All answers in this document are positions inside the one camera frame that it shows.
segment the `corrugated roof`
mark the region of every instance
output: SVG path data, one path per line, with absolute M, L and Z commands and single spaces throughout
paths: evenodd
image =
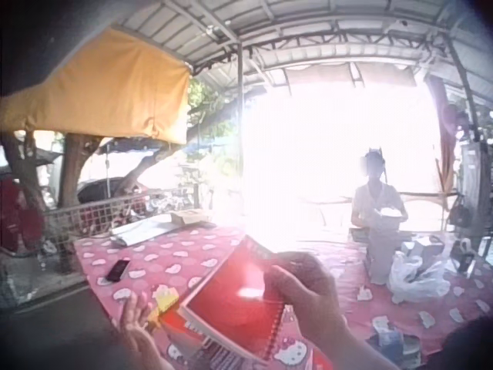
M 458 0 L 163 0 L 116 27 L 186 62 L 225 93 L 237 84 L 282 86 L 283 69 L 314 63 L 390 62 L 430 71 L 461 93 L 451 38 L 480 104 L 493 107 L 493 52 Z

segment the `table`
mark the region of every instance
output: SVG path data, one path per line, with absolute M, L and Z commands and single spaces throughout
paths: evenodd
M 130 290 L 137 293 L 146 291 L 151 297 L 160 285 L 166 285 L 175 287 L 182 294 L 221 262 L 242 237 L 242 230 L 235 227 L 196 228 L 161 235 L 125 249 L 118 248 L 108 239 L 95 238 L 79 240 L 75 248 L 92 290 L 110 318 L 116 321 Z M 439 351 L 444 338 L 460 326 L 448 313 L 452 308 L 458 308 L 468 321 L 483 313 L 475 303 L 477 299 L 493 307 L 493 271 L 480 261 L 475 268 L 480 272 L 473 274 L 471 279 L 446 273 L 445 278 L 451 282 L 451 291 L 443 298 L 397 305 L 392 303 L 391 292 L 386 287 L 370 284 L 363 266 L 366 254 L 363 244 L 350 241 L 303 242 L 297 245 L 297 249 L 316 254 L 335 276 L 341 309 L 351 331 L 361 339 L 374 334 L 371 324 L 374 317 L 387 315 L 390 322 L 403 333 L 417 335 L 421 339 L 422 351 L 426 356 Z M 131 260 L 128 273 L 119 283 L 107 284 L 103 277 L 114 262 L 122 258 Z M 357 293 L 363 285 L 371 289 L 371 301 L 357 300 Z M 463 288 L 464 293 L 457 297 L 453 287 Z M 420 311 L 431 314 L 436 324 L 426 329 L 418 315 Z M 169 343 L 166 334 L 158 330 L 155 339 L 163 357 L 176 368 L 182 368 L 183 358 Z M 312 344 L 301 337 L 296 318 L 288 307 L 269 368 L 311 370 L 314 357 L 317 353 L 314 354 Z M 256 369 L 257 364 L 247 362 L 245 368 Z

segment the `black phone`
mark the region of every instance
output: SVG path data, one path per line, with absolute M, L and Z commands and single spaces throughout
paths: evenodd
M 112 283 L 118 283 L 122 280 L 122 276 L 125 274 L 125 270 L 129 266 L 129 263 L 130 261 L 128 260 L 117 261 L 106 275 L 106 280 L 111 281 Z

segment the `yellow tarp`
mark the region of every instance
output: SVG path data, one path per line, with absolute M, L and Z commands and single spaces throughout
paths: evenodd
M 0 129 L 186 142 L 189 70 L 158 48 L 107 29 L 42 84 L 0 100 Z

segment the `white plastic bag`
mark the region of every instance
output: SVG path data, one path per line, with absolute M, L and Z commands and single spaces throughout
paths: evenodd
M 416 277 L 423 259 L 396 252 L 387 282 L 387 287 L 394 294 L 392 301 L 396 304 L 402 301 L 421 302 L 446 295 L 450 290 L 450 282 L 444 279 L 445 262 L 435 262 Z

